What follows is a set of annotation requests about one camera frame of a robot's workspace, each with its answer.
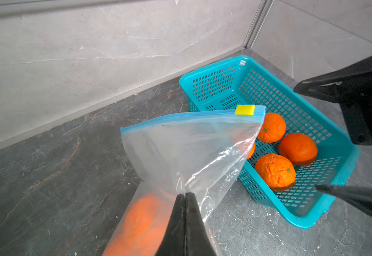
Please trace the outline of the orange one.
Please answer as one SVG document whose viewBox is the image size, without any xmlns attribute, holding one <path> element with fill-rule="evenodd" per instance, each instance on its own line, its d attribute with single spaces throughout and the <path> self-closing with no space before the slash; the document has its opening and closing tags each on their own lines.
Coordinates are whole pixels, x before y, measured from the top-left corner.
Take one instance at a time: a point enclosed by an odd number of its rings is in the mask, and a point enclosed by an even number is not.
<svg viewBox="0 0 372 256">
<path fill-rule="evenodd" d="M 289 159 L 293 165 L 307 166 L 317 159 L 318 148 L 309 136 L 291 133 L 282 138 L 278 152 L 281 156 Z"/>
</svg>

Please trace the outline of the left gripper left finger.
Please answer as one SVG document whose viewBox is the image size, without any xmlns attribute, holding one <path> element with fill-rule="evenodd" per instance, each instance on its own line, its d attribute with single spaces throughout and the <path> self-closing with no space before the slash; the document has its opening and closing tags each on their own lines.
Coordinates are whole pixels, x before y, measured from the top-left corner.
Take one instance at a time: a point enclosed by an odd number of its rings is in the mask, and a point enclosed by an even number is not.
<svg viewBox="0 0 372 256">
<path fill-rule="evenodd" d="M 183 256 L 186 245 L 186 198 L 176 197 L 169 224 L 156 256 Z"/>
</svg>

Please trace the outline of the orange four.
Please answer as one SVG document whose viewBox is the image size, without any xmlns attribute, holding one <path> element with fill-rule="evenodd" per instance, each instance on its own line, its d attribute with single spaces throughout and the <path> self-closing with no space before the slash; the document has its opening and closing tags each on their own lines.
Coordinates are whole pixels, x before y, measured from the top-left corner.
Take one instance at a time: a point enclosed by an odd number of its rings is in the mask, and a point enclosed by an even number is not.
<svg viewBox="0 0 372 256">
<path fill-rule="evenodd" d="M 255 149 L 256 149 L 256 144 L 253 143 L 253 146 L 252 146 L 252 148 L 251 148 L 251 150 L 249 152 L 249 155 L 248 155 L 247 159 L 252 158 L 253 154 L 255 153 Z"/>
</svg>

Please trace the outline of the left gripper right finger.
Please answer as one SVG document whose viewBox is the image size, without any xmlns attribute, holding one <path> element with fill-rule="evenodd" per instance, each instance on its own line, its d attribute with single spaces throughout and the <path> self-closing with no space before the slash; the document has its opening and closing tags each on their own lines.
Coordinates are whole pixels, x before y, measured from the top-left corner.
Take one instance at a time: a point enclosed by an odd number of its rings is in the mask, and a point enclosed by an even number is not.
<svg viewBox="0 0 372 256">
<path fill-rule="evenodd" d="M 186 193 L 186 256 L 215 256 L 194 193 Z"/>
</svg>

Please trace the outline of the orange three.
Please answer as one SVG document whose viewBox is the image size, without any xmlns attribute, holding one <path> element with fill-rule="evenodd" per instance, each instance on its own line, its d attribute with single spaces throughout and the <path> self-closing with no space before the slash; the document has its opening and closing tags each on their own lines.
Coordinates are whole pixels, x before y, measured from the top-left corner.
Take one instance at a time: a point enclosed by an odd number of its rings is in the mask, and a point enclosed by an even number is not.
<svg viewBox="0 0 372 256">
<path fill-rule="evenodd" d="M 285 133 L 285 120 L 276 113 L 267 113 L 257 139 L 264 143 L 276 143 Z"/>
</svg>

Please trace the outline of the orange two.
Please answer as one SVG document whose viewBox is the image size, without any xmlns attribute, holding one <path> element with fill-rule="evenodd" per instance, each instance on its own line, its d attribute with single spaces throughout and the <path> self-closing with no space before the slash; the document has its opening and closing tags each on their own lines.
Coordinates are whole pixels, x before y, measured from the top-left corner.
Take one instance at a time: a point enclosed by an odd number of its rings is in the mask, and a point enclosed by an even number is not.
<svg viewBox="0 0 372 256">
<path fill-rule="evenodd" d="M 289 159 L 281 155 L 262 156 L 256 162 L 255 170 L 273 192 L 284 192 L 295 184 L 295 168 Z"/>
</svg>

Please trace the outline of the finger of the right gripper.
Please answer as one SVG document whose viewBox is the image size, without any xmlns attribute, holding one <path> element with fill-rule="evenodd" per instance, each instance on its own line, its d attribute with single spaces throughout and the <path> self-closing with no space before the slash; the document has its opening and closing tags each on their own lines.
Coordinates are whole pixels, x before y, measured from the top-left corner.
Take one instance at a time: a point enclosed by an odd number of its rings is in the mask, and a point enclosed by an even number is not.
<svg viewBox="0 0 372 256">
<path fill-rule="evenodd" d="M 299 82 L 297 94 L 332 103 L 372 95 L 372 56 L 343 69 Z"/>
<path fill-rule="evenodd" d="M 355 186 L 315 185 L 318 192 L 340 198 L 372 217 L 372 188 Z"/>
</svg>

